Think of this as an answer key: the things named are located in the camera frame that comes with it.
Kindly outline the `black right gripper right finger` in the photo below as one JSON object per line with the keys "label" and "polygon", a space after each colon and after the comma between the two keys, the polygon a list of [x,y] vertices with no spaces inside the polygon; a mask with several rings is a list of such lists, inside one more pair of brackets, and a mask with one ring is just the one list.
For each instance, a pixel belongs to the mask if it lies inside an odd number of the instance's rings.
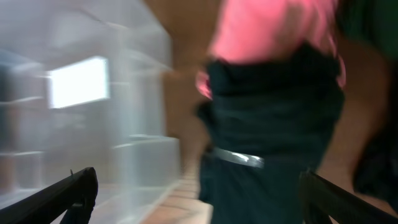
{"label": "black right gripper right finger", "polygon": [[397,224],[397,218],[313,172],[302,172],[298,196],[306,224]]}

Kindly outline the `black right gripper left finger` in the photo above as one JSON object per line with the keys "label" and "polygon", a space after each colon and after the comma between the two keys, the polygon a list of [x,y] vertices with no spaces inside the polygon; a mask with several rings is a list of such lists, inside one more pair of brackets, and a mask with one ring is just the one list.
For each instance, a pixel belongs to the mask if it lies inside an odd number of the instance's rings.
{"label": "black right gripper left finger", "polygon": [[87,167],[1,210],[1,224],[88,224],[98,195],[96,171]]}

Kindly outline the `dark navy garment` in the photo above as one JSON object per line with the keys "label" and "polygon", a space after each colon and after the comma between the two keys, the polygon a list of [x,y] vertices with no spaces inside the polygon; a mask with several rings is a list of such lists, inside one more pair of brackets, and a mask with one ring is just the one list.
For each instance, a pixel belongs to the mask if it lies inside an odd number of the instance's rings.
{"label": "dark navy garment", "polygon": [[211,222],[302,223],[299,175],[321,163],[343,107],[339,62],[303,44],[282,62],[215,60],[207,72],[199,199]]}

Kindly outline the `pink t-shirt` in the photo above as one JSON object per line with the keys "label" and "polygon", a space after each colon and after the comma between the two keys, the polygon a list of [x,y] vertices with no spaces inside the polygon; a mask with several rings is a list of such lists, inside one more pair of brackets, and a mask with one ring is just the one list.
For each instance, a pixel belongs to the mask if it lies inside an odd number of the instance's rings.
{"label": "pink t-shirt", "polygon": [[337,7],[336,0],[223,1],[198,91],[207,98],[341,101]]}

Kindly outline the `dark green garment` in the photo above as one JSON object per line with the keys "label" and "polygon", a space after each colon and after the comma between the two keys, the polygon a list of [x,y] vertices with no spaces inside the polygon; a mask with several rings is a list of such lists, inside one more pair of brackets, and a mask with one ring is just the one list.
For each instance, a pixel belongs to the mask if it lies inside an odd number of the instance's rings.
{"label": "dark green garment", "polygon": [[345,37],[397,59],[397,0],[343,1],[336,23]]}

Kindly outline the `clear plastic storage container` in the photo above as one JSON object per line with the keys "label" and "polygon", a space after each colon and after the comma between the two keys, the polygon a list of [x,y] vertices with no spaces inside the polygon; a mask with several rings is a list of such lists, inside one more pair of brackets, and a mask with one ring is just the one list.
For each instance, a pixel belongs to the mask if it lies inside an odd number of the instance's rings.
{"label": "clear plastic storage container", "polygon": [[92,167],[90,222],[143,221],[178,179],[171,66],[144,1],[1,1],[1,207]]}

